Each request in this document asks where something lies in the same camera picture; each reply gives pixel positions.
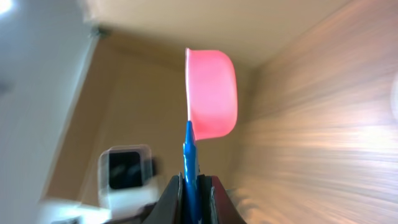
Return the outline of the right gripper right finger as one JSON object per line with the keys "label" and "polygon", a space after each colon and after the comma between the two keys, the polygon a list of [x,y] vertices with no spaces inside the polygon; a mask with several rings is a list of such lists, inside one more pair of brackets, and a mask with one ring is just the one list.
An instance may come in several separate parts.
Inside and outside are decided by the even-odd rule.
{"label": "right gripper right finger", "polygon": [[201,210],[204,224],[246,224],[229,198],[220,179],[199,175]]}

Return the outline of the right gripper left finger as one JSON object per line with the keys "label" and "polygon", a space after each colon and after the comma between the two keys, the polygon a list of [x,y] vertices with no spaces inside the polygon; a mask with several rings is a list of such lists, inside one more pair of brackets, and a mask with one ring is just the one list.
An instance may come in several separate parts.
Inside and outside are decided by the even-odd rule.
{"label": "right gripper left finger", "polygon": [[180,224],[182,220],[182,174],[171,178],[159,201],[143,224]]}

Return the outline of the pink scoop with blue handle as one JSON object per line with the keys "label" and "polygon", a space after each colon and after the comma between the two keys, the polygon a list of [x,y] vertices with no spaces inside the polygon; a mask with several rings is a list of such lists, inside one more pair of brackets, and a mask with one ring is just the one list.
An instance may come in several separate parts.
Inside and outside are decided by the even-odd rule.
{"label": "pink scoop with blue handle", "polygon": [[219,50],[185,50],[187,124],[183,143],[186,221],[201,223],[201,196],[196,142],[220,138],[238,117],[236,74],[231,59]]}

